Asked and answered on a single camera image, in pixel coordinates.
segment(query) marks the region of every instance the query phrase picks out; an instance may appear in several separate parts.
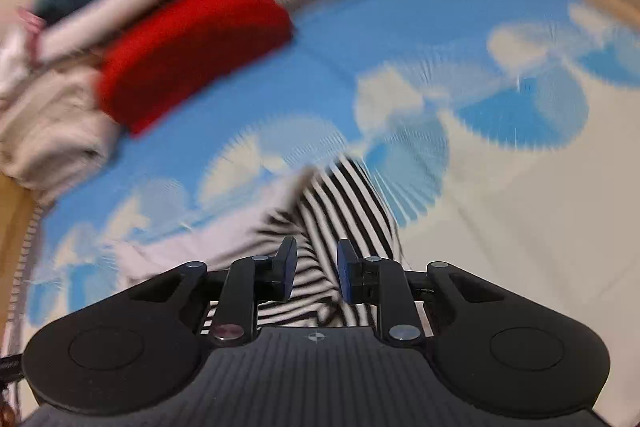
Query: black and white striped fabric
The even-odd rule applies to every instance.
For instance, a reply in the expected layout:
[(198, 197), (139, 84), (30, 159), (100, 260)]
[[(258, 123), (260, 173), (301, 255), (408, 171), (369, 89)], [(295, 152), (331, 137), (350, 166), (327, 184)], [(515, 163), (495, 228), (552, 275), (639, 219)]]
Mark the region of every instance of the black and white striped fabric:
[[(258, 306), (258, 325), (297, 327), (365, 326), (375, 323), (370, 305), (348, 305), (340, 298), (337, 244), (349, 239), (360, 257), (401, 261), (396, 222), (358, 162), (341, 156), (318, 172), (300, 196), (293, 214), (274, 212), (255, 230), (249, 255), (272, 255), (287, 235), (298, 243), (293, 292), (286, 303)], [(208, 333), (209, 320), (203, 333)]]

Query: red pillow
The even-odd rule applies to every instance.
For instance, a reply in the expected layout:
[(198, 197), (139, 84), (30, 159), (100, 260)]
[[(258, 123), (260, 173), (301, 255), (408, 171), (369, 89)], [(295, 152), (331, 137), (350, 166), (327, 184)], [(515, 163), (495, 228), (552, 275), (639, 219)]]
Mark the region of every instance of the red pillow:
[(101, 108), (133, 134), (217, 77), (291, 38), (274, 0), (177, 0), (108, 51), (98, 84)]

